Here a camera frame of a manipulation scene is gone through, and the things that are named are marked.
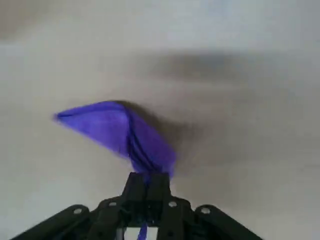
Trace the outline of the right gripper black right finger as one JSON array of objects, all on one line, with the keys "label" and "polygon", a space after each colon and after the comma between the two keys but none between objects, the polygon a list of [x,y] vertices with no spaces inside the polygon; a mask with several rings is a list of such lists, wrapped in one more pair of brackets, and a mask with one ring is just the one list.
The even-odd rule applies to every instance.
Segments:
[{"label": "right gripper black right finger", "polygon": [[173,196],[169,175],[154,174],[147,190],[147,222],[158,240],[260,240],[261,237],[210,204],[192,209]]}]

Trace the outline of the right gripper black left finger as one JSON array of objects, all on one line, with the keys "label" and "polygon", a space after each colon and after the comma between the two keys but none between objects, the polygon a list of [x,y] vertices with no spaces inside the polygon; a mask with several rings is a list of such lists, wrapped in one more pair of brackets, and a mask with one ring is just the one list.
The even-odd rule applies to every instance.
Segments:
[{"label": "right gripper black left finger", "polygon": [[121,195],[96,209],[75,204],[16,235],[16,240],[123,240],[127,228],[142,224],[145,197],[142,174],[130,173]]}]

